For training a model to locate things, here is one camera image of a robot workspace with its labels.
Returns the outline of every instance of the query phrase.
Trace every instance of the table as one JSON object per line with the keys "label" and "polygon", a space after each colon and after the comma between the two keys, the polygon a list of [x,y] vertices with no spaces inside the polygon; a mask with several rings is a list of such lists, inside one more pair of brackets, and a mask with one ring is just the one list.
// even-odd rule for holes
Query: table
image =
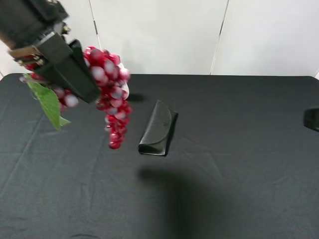
{"label": "table", "polygon": [[[56,131],[18,77],[0,82],[0,238],[319,238],[315,78],[133,75],[110,150],[94,105]],[[167,157],[137,152],[157,99],[179,112]]]}

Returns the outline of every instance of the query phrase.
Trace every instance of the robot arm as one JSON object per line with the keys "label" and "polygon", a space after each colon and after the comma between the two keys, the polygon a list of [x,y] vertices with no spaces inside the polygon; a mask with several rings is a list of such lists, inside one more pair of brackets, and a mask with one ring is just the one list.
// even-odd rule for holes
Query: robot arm
{"label": "robot arm", "polygon": [[86,102],[99,89],[84,62],[81,44],[65,42],[67,12],[56,0],[0,0],[0,40],[14,60]]}

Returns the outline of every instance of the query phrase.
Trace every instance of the grape leaf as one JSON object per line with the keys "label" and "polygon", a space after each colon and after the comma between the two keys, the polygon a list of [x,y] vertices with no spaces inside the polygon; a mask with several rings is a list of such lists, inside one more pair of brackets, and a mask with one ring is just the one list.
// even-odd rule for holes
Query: grape leaf
{"label": "grape leaf", "polygon": [[67,119],[60,116],[60,126],[65,126],[67,124],[70,124],[71,121],[68,121]]}
{"label": "grape leaf", "polygon": [[71,123],[60,116],[59,100],[53,90],[43,87],[37,82],[28,82],[27,84],[38,98],[44,113],[56,129],[61,129],[61,126]]}

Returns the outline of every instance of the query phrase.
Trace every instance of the grape bunch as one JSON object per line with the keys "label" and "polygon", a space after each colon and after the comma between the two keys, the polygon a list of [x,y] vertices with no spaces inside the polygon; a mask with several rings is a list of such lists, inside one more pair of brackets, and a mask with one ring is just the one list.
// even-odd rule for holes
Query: grape bunch
{"label": "grape bunch", "polygon": [[[126,100],[129,93],[122,89],[131,75],[121,63],[120,57],[109,53],[107,50],[101,51],[89,46],[84,50],[83,56],[100,89],[100,97],[96,101],[96,108],[106,113],[105,131],[110,133],[109,147],[117,149],[124,141],[127,124],[130,121],[129,114],[132,112],[132,108]],[[32,71],[35,65],[26,65],[25,67]],[[68,89],[50,84],[34,72],[30,74],[30,77],[55,92],[59,99],[61,112],[67,107],[71,108],[78,105],[78,98],[71,94]],[[21,81],[28,81],[28,79],[22,77]]]}

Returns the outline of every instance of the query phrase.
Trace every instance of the white wall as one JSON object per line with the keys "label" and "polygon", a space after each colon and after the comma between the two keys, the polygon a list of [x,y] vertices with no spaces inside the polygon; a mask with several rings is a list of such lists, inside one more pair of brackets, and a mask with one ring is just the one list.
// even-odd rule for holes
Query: white wall
{"label": "white wall", "polygon": [[315,76],[318,9],[318,0],[230,0],[212,74]]}
{"label": "white wall", "polygon": [[19,66],[13,58],[7,53],[8,47],[0,41],[0,71],[5,76],[10,73],[24,73],[26,69]]}
{"label": "white wall", "polygon": [[59,0],[69,17],[66,23],[71,28],[67,41],[76,38],[81,42],[82,48],[97,46],[98,38],[95,33],[89,0]]}
{"label": "white wall", "polygon": [[91,0],[103,48],[133,73],[205,74],[227,0]]}

